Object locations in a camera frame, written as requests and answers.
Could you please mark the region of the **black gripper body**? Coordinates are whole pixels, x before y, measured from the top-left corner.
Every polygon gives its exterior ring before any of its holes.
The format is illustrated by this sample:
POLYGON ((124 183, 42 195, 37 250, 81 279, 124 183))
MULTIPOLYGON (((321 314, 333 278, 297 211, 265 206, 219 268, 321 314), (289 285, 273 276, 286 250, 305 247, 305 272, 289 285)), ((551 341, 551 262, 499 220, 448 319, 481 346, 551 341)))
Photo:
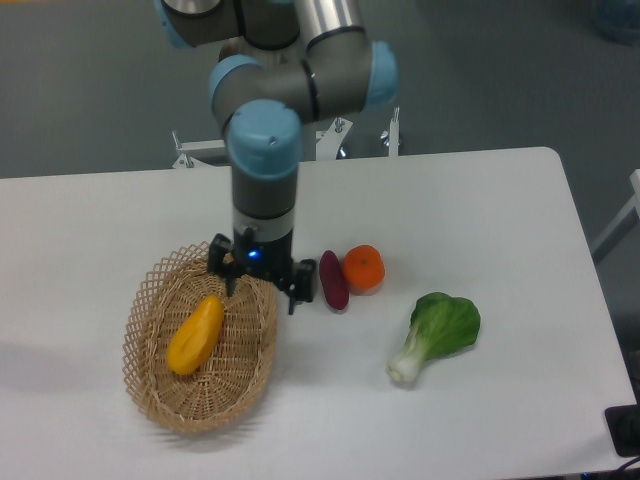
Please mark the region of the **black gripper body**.
POLYGON ((256 230, 235 230, 232 248, 230 289, 243 275, 273 283, 279 290, 288 290, 293 280, 293 230, 275 240, 258 241, 256 230))

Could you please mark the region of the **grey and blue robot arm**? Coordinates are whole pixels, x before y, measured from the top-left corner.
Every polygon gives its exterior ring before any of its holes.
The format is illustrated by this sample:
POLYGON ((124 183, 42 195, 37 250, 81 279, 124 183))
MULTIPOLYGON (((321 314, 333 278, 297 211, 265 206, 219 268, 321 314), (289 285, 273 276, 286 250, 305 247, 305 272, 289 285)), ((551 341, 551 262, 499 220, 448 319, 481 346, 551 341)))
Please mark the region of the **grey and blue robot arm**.
POLYGON ((213 239, 209 272, 228 290, 247 275, 291 305, 311 302, 317 264, 292 256, 303 128, 392 103, 391 47, 368 37, 354 1, 159 1, 155 9, 178 48, 231 39, 250 47, 220 60, 208 81, 233 204, 233 234, 213 239))

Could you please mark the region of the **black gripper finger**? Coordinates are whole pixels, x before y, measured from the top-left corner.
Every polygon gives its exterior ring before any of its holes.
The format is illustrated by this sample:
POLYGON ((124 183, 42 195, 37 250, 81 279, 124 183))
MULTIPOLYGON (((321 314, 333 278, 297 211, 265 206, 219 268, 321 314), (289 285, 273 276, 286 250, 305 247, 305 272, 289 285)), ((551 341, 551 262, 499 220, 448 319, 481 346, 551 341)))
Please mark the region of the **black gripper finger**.
POLYGON ((311 303, 316 292, 316 261, 291 262, 277 280, 277 287, 288 297, 288 314, 301 303, 311 303))
POLYGON ((234 294, 236 281, 245 274, 244 265, 235 258, 232 241, 221 233, 216 234, 209 245, 207 272, 224 281, 228 297, 234 294))

